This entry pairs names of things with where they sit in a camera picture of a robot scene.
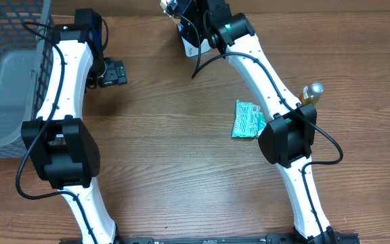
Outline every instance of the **wooden table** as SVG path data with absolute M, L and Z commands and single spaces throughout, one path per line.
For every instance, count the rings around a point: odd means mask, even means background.
M 314 81 L 325 85 L 318 125 L 345 151 L 340 165 L 314 169 L 332 227 L 358 232 L 362 243 L 390 243 L 390 12 L 248 18 L 294 94 Z M 123 236 L 291 232 L 278 170 L 256 141 L 230 138 L 235 101 L 255 102 L 238 73 L 218 60 L 191 80 L 196 60 L 184 56 L 166 16 L 107 21 L 106 55 L 124 60 L 129 84 L 88 91 L 84 119 L 101 150 L 101 192 Z M 317 160 L 337 156 L 320 135 L 313 151 Z M 0 243 L 80 237 L 62 197 L 17 194 L 19 162 L 0 159 Z M 22 187 L 32 195 L 52 191 L 31 163 Z

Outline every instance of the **gray plastic bin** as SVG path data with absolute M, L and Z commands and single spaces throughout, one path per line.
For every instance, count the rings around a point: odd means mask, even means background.
M 25 30 L 22 22 L 53 25 L 50 5 L 51 0 L 0 0 L 0 157 L 25 153 L 22 122 L 35 117 L 47 91 L 52 46 Z M 38 31 L 50 36 L 45 28 Z

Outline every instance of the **white object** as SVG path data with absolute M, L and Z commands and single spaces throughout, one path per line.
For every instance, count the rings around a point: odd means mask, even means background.
M 93 54 L 87 44 L 79 43 L 77 40 L 61 41 L 57 46 L 64 54 L 64 61 L 67 63 L 64 72 L 64 82 L 58 101 L 59 109 L 56 110 L 52 120 L 64 119 L 66 115 L 82 119 L 82 104 L 87 82 L 88 71 L 93 65 Z M 61 59 L 55 48 L 53 52 L 53 65 L 51 79 L 45 101 L 37 113 L 37 118 L 46 120 L 51 113 L 52 104 L 55 100 L 58 85 L 61 77 Z
M 288 105 L 296 109 L 296 104 L 299 101 L 283 84 L 274 68 L 271 66 L 263 50 L 261 49 L 258 37 L 256 35 L 245 35 L 234 41 L 233 46 L 228 46 L 226 52 L 240 52 L 258 58 L 272 76 L 274 83 L 278 87 L 283 98 L 286 99 Z M 244 81 L 249 86 L 256 97 L 261 108 L 264 110 L 266 122 L 274 119 L 274 114 L 279 113 L 285 115 L 289 112 L 285 105 L 280 103 L 280 99 L 272 86 L 269 78 L 264 70 L 252 60 L 242 56 L 228 56 L 228 62 L 242 75 Z M 305 186 L 301 172 L 304 164 L 311 162 L 311 157 L 305 157 L 291 163 L 291 167 L 286 169 L 279 164 L 276 167 L 279 169 L 287 189 L 288 197 L 290 198 L 293 214 L 295 217 L 295 227 L 299 233 L 304 237 L 316 237 L 320 235 L 315 216 L 311 211 L 311 206 L 307 197 Z M 311 166 L 308 166 L 305 171 L 306 180 L 309 187 L 311 199 L 317 211 L 322 229 L 326 230 L 329 226 L 329 221 L 323 213 L 320 200 L 318 198 L 316 185 L 312 177 Z
M 102 195 L 100 194 L 98 179 L 93 177 L 89 188 L 83 188 L 82 186 L 66 186 L 63 190 L 73 192 L 78 196 L 97 242 L 99 244 L 114 243 L 116 225 L 106 211 Z M 73 215 L 81 229 L 82 243 L 94 244 L 91 235 L 88 234 L 88 229 L 78 204 L 76 201 L 73 201 L 73 198 L 70 195 L 63 195 L 63 197 L 72 209 Z
M 182 30 L 183 26 L 181 24 L 177 25 L 179 28 L 179 31 Z M 190 44 L 188 41 L 186 41 L 183 37 L 181 38 L 183 40 L 183 45 L 184 45 L 184 51 L 186 53 L 187 57 L 194 57 L 198 55 L 198 48 L 194 47 L 192 44 Z M 202 40 L 201 43 L 201 53 L 206 53 L 210 51 L 210 45 L 209 45 L 209 40 L 204 39 Z

